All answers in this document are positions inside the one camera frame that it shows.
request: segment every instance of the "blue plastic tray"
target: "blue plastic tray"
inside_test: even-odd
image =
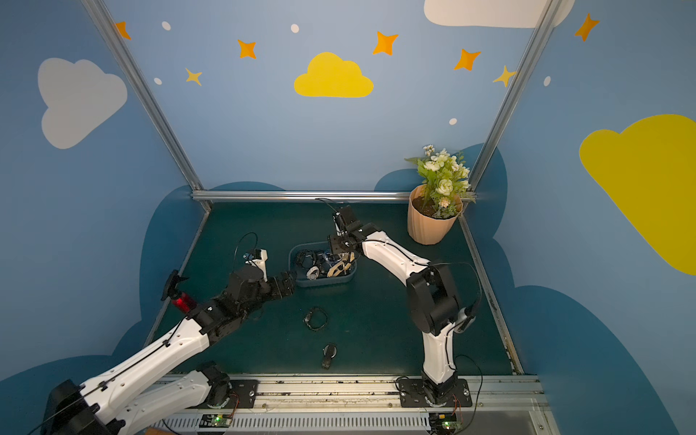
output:
[[[287,268],[288,270],[297,273],[297,279],[295,281],[295,284],[298,287],[319,287],[321,285],[347,283],[348,281],[353,279],[353,276],[355,276],[355,271],[358,269],[357,262],[353,262],[353,265],[350,268],[350,273],[348,273],[347,275],[334,276],[332,278],[307,279],[308,269],[305,269],[295,264],[295,256],[297,256],[297,253],[299,251],[302,251],[303,249],[309,249],[312,251],[327,251],[329,249],[329,243],[302,243],[290,250],[290,254],[287,257]]]

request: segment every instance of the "soil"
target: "soil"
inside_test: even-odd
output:
[[[413,208],[415,208],[421,214],[428,216],[429,218],[432,218],[433,214],[435,214],[435,212],[437,211],[437,209],[435,208],[435,201],[433,201],[432,199],[428,200],[424,209],[421,209],[421,207],[423,206],[423,197],[422,196],[418,196],[417,198],[414,198],[412,203],[413,203]]]

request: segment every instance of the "potted plant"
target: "potted plant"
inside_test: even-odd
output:
[[[409,196],[409,235],[423,245],[433,245],[451,229],[462,210],[463,198],[474,200],[469,192],[469,169],[461,155],[450,155],[446,149],[423,147],[425,158],[406,159],[418,165],[423,183]]]

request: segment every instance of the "yellow star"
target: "yellow star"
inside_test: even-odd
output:
[[[250,57],[252,59],[256,59],[256,55],[254,54],[254,45],[256,45],[256,42],[250,42],[248,44],[245,44],[240,40],[237,40],[237,42],[239,43],[239,46],[242,48],[242,52],[239,54],[239,58]]]
[[[202,74],[202,72],[199,72],[198,74],[194,74],[191,71],[189,71],[188,68],[186,69],[186,72],[189,73],[189,78],[186,79],[186,81],[194,81],[200,86],[200,82],[198,81],[198,76],[200,76]]]
[[[396,38],[398,38],[398,35],[385,36],[377,32],[377,46],[374,48],[372,54],[387,53],[391,56],[392,44]]]
[[[507,65],[503,66],[503,75],[498,77],[497,79],[493,80],[493,83],[496,83],[497,81],[501,81],[505,84],[505,87],[507,87],[507,82],[510,80],[510,77],[514,76],[517,74],[517,71],[509,72],[507,70]]]
[[[471,71],[471,68],[474,67],[474,61],[476,60],[476,56],[478,56],[479,54],[481,54],[481,52],[469,53],[466,50],[462,50],[461,59],[459,59],[459,63],[454,68],[456,70],[458,70],[459,68],[466,68],[467,70]]]
[[[126,32],[126,22],[116,23],[116,28],[122,37],[130,39],[130,35]]]
[[[594,21],[592,18],[590,18],[590,14],[587,14],[587,18],[585,18],[585,22],[583,23],[583,26],[578,29],[577,32],[575,32],[575,36],[582,36],[583,37],[583,42],[587,40],[587,35],[590,34],[590,31],[597,25],[599,24],[599,20]]]

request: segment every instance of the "yellow cloud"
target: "yellow cloud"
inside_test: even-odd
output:
[[[657,115],[599,130],[580,160],[664,261],[696,275],[696,122]]]
[[[305,97],[365,97],[374,84],[363,76],[357,63],[344,61],[334,53],[316,55],[307,74],[295,79],[295,92]]]

